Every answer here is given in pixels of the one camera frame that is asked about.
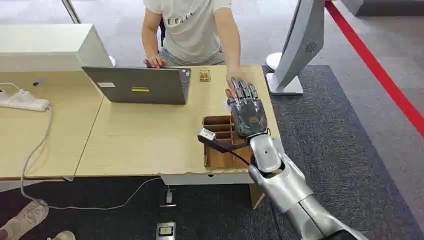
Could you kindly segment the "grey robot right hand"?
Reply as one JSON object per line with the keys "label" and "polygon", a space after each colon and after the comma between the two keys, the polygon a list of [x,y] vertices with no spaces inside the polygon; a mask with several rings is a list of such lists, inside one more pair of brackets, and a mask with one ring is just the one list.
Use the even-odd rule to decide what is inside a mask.
{"label": "grey robot right hand", "polygon": [[227,105],[234,121],[235,132],[241,138],[266,134],[268,120],[256,87],[241,78],[230,78]]}

